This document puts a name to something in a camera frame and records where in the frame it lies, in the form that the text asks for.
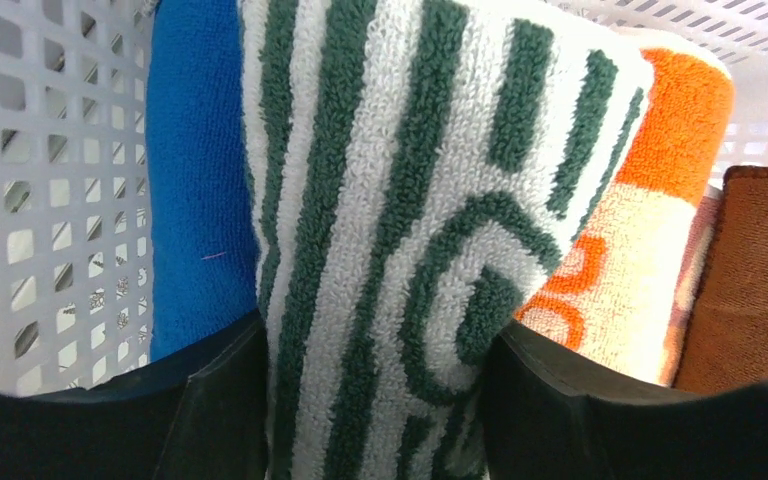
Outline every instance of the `orange towel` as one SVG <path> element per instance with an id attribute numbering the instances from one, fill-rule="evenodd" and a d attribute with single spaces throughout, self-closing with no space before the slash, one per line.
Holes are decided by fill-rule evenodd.
<path id="1" fill-rule="evenodd" d="M 573 250 L 517 320 L 614 370 L 658 383 L 682 255 L 734 86 L 712 53 L 677 35 L 619 31 L 655 67 L 649 112 Z"/>

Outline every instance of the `blue towel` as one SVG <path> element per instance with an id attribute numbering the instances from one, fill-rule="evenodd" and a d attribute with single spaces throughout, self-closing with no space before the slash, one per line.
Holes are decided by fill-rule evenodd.
<path id="1" fill-rule="evenodd" d="M 255 308 L 234 0 L 164 0 L 148 78 L 158 360 Z"/>

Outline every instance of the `terry cloth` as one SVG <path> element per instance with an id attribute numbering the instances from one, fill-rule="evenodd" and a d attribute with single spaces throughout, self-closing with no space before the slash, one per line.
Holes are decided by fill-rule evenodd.
<path id="1" fill-rule="evenodd" d="M 672 385 L 681 351 L 684 347 L 684 336 L 687 333 L 687 318 L 696 301 L 699 279 L 705 265 L 705 255 L 714 237 L 714 224 L 717 219 L 723 192 L 708 185 L 705 196 L 699 203 L 696 216 L 690 224 L 690 235 L 684 256 L 681 259 L 681 270 L 678 275 L 673 310 L 670 314 L 670 324 L 667 328 L 667 339 L 661 355 L 661 375 L 658 383 Z"/>
<path id="2" fill-rule="evenodd" d="M 478 478 L 477 378 L 651 66 L 537 1 L 245 0 L 273 479 Z"/>
<path id="3" fill-rule="evenodd" d="M 152 360 L 256 308 L 235 12 L 234 0 L 163 0 L 155 17 L 146 99 Z"/>
<path id="4" fill-rule="evenodd" d="M 573 252 L 517 319 L 593 361 L 655 383 L 682 254 L 734 87 L 713 54 L 677 35 L 619 32 L 655 68 L 649 112 Z"/>
<path id="5" fill-rule="evenodd" d="M 715 394 L 766 378 L 768 167 L 732 167 L 675 386 Z"/>

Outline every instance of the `orange pattern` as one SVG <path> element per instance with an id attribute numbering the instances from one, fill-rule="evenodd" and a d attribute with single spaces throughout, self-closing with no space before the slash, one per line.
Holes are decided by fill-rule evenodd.
<path id="1" fill-rule="evenodd" d="M 522 323 L 523 317 L 529 310 L 542 309 L 555 312 L 567 322 L 569 332 L 567 333 L 567 340 L 563 345 L 570 350 L 578 350 L 581 346 L 581 339 L 584 338 L 584 317 L 577 308 L 573 307 L 569 303 L 545 295 L 537 294 L 531 298 L 531 301 L 526 305 L 523 305 L 516 313 L 516 319 Z"/>
<path id="2" fill-rule="evenodd" d="M 577 294 L 588 290 L 596 284 L 601 274 L 603 258 L 607 251 L 605 239 L 592 235 L 582 235 L 575 243 L 573 251 L 576 249 L 581 250 L 584 255 L 581 269 L 578 273 L 554 275 L 546 286 L 543 287 L 543 290 L 556 294 Z M 523 323 L 525 314 L 533 309 L 548 310 L 560 315 L 567 322 L 569 328 L 564 346 L 570 350 L 578 350 L 581 346 L 581 340 L 584 338 L 584 316 L 577 308 L 559 298 L 538 293 L 517 311 L 515 315 L 516 320 Z"/>
<path id="3" fill-rule="evenodd" d="M 655 67 L 651 108 L 616 181 L 698 207 L 728 126 L 734 85 L 690 55 L 660 48 L 642 53 Z"/>

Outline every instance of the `green stripe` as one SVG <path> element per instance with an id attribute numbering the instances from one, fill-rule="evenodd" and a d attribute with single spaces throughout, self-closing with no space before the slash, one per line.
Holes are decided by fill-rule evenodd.
<path id="1" fill-rule="evenodd" d="M 408 417 L 402 432 L 402 446 L 399 447 L 399 463 L 396 465 L 396 480 L 410 479 L 410 466 L 413 456 L 431 432 L 431 419 L 428 417 Z"/>
<path id="2" fill-rule="evenodd" d="M 488 163 L 506 172 L 522 168 L 534 143 L 534 122 L 540 110 L 553 38 L 551 30 L 526 20 L 514 24 L 487 158 Z"/>
<path id="3" fill-rule="evenodd" d="M 599 140 L 616 77 L 617 67 L 604 52 L 596 50 L 588 55 L 587 75 L 575 106 L 575 123 L 564 148 L 564 162 L 555 174 L 555 188 L 546 203 L 560 219 L 566 218 L 581 172 Z"/>
<path id="4" fill-rule="evenodd" d="M 269 312 L 275 272 L 281 262 L 278 251 L 278 201 L 281 197 L 281 178 L 284 153 L 290 140 L 290 118 L 293 99 L 290 92 L 290 59 L 293 55 L 293 29 L 298 0 L 272 0 L 266 20 L 265 43 L 260 53 L 263 64 L 260 107 L 266 127 L 266 186 L 263 197 L 261 227 L 268 249 L 260 279 L 258 306 L 263 315 Z"/>
<path id="5" fill-rule="evenodd" d="M 446 433 L 443 435 L 443 439 L 440 440 L 440 447 L 434 452 L 434 458 L 432 459 L 431 478 L 437 480 L 482 480 L 484 478 L 484 472 L 450 472 L 448 468 L 449 458 L 454 453 L 457 447 L 458 436 L 464 428 L 466 422 L 466 405 L 469 400 L 459 402 L 452 408 L 452 412 L 449 414 L 449 419 L 446 422 Z"/>
<path id="6" fill-rule="evenodd" d="M 412 222 L 422 216 L 449 116 L 466 22 L 467 12 L 462 6 L 444 0 L 424 4 L 407 108 L 399 126 L 399 149 L 376 229 L 367 282 L 356 306 L 354 331 L 342 359 L 343 381 L 334 405 L 324 478 L 356 478 L 360 472 L 378 384 L 369 329 L 387 257 L 409 234 Z"/>
<path id="7" fill-rule="evenodd" d="M 554 237 L 540 230 L 508 192 L 492 192 L 481 197 L 471 197 L 463 209 L 452 216 L 432 237 L 425 257 L 410 281 L 405 319 L 399 329 L 408 388 L 412 394 L 432 405 L 451 405 L 471 394 L 471 390 L 452 391 L 434 380 L 434 374 L 428 370 L 425 363 L 426 345 L 423 332 L 431 314 L 431 304 L 437 294 L 440 276 L 463 252 L 464 243 L 476 230 L 491 221 L 500 224 L 514 235 L 522 248 L 537 257 L 547 274 L 555 271 L 561 263 L 561 252 Z M 492 333 L 498 333 L 512 318 L 513 313 L 513 309 L 510 309 L 503 313 L 504 317 L 490 321 L 487 325 L 494 328 Z"/>
<path id="8" fill-rule="evenodd" d="M 299 242 L 278 347 L 273 479 L 290 478 L 305 345 L 331 244 L 354 112 L 363 92 L 366 30 L 375 6 L 376 0 L 334 0 L 327 13 Z"/>
<path id="9" fill-rule="evenodd" d="M 638 88 L 634 93 L 634 97 L 631 99 L 631 105 L 628 107 L 628 114 L 625 116 L 622 129 L 620 130 L 620 136 L 617 138 L 617 143 L 614 145 L 614 149 L 611 151 L 611 161 L 608 162 L 608 169 L 602 175 L 599 180 L 599 188 L 596 189 L 596 194 L 590 199 L 590 206 L 587 207 L 587 213 L 581 217 L 581 223 L 578 226 L 578 230 L 575 232 L 573 241 L 581 235 L 584 231 L 584 227 L 587 226 L 587 221 L 593 215 L 596 210 L 596 205 L 602 199 L 602 195 L 605 193 L 605 189 L 608 188 L 608 184 L 611 182 L 611 178 L 614 175 L 614 170 L 617 168 L 617 164 L 622 160 L 620 156 L 622 151 L 629 141 L 631 136 L 631 125 L 640 116 L 640 105 L 643 103 L 643 90 Z"/>
<path id="10" fill-rule="evenodd" d="M 463 322 L 455 335 L 458 359 L 480 366 L 499 330 L 510 323 L 511 313 L 523 304 L 522 292 L 514 282 L 490 267 L 473 282 L 473 294 Z"/>

